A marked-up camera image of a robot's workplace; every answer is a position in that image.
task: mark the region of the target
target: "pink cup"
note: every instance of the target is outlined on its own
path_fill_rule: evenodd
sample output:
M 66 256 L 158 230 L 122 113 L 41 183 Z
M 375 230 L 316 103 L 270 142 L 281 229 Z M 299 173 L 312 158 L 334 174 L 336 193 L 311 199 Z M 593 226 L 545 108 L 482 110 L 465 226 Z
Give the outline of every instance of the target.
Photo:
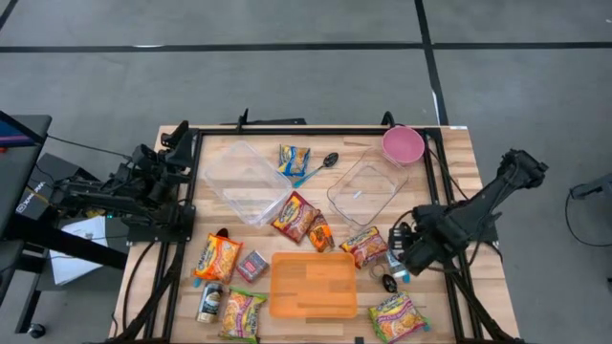
M 382 150 L 387 157 L 406 166 L 423 156 L 425 143 L 415 130 L 397 125 L 382 136 Z

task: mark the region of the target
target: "wooden tabletop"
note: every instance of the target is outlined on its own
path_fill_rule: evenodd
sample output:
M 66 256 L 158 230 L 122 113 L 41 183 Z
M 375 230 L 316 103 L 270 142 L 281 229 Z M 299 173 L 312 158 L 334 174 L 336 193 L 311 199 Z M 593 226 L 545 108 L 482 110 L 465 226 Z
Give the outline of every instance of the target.
M 224 126 L 207 126 L 207 128 Z M 164 126 L 161 132 L 170 133 L 174 127 Z M 459 182 L 461 188 L 471 196 L 481 187 L 476 160 L 471 147 L 470 134 L 467 129 L 442 127 L 444 145 L 448 160 L 448 167 L 452 177 Z M 224 150 L 237 140 L 245 140 L 260 154 L 273 164 L 278 160 L 278 144 L 286 143 L 301 147 L 311 147 L 311 162 L 313 166 L 321 164 L 323 158 L 332 151 L 339 152 L 339 162 L 329 169 L 321 170 L 315 177 L 303 184 L 298 192 L 312 205 L 321 209 L 333 230 L 337 244 L 346 240 L 351 229 L 340 216 L 329 209 L 326 196 L 327 189 L 332 186 L 348 169 L 359 160 L 361 154 L 370 147 L 380 147 L 381 137 L 376 136 L 209 136 L 205 137 L 200 158 L 199 171 L 211 159 L 219 156 Z M 159 135 L 156 140 L 159 149 Z M 437 178 L 438 192 L 443 200 L 441 171 L 437 161 L 434 160 L 434 169 Z M 400 192 L 382 210 L 373 221 L 386 240 L 387 230 L 395 220 L 406 210 L 419 204 L 430 204 L 429 190 L 426 182 L 426 171 L 422 161 L 411 164 L 408 168 L 409 179 Z M 181 275 L 179 297 L 174 317 L 172 343 L 207 343 L 219 342 L 217 336 L 221 324 L 202 324 L 195 321 L 198 303 L 202 295 L 202 288 L 192 287 L 193 277 L 191 271 L 205 245 L 209 233 L 216 233 L 221 227 L 229 229 L 230 238 L 243 242 L 238 261 L 256 249 L 271 262 L 272 255 L 278 251 L 307 251 L 314 248 L 307 238 L 296 245 L 282 236 L 275 228 L 263 226 L 260 228 L 243 224 L 235 213 L 226 206 L 207 184 L 200 178 L 196 185 L 193 203 L 197 207 L 196 224 L 193 228 L 193 237 L 186 245 L 185 260 Z M 141 255 L 146 244 L 137 244 L 130 248 L 128 261 L 123 275 L 120 296 L 118 298 L 115 316 L 121 323 L 121 310 L 127 279 Z M 128 301 L 128 322 L 136 316 L 142 305 L 151 293 L 155 267 L 158 260 L 160 245 L 156 244 L 147 253 L 136 273 L 134 284 Z M 169 251 L 168 264 L 173 256 L 173 247 Z M 470 257 L 472 247 L 468 250 Z M 272 318 L 268 303 L 264 304 L 259 314 L 258 335 L 261 343 L 284 342 L 323 342 L 323 343 L 354 343 L 355 337 L 363 337 L 365 343 L 381 342 L 375 335 L 371 320 L 367 315 L 369 307 L 379 305 L 390 296 L 384 291 L 378 281 L 372 279 L 366 267 L 357 271 L 358 315 L 353 319 L 278 319 Z M 518 329 L 514 319 L 514 312 L 506 286 L 504 271 L 500 259 L 490 248 L 482 246 L 478 256 L 471 267 L 471 276 L 475 292 L 491 316 L 504 331 L 510 335 L 518 336 Z M 270 290 L 271 272 L 268 270 L 253 284 L 247 283 L 238 273 L 233 274 L 230 284 L 245 290 L 268 293 Z M 407 290 L 423 316 L 431 321 L 431 331 L 417 332 L 409 335 L 404 342 L 419 343 L 454 343 L 452 322 L 448 308 L 448 296 L 445 280 L 442 273 L 425 270 L 419 276 L 412 276 L 408 284 L 399 282 L 400 290 Z M 467 336 L 471 335 L 469 317 L 465 302 L 460 295 L 462 316 Z M 162 333 L 165 312 L 165 297 L 160 303 L 154 336 Z

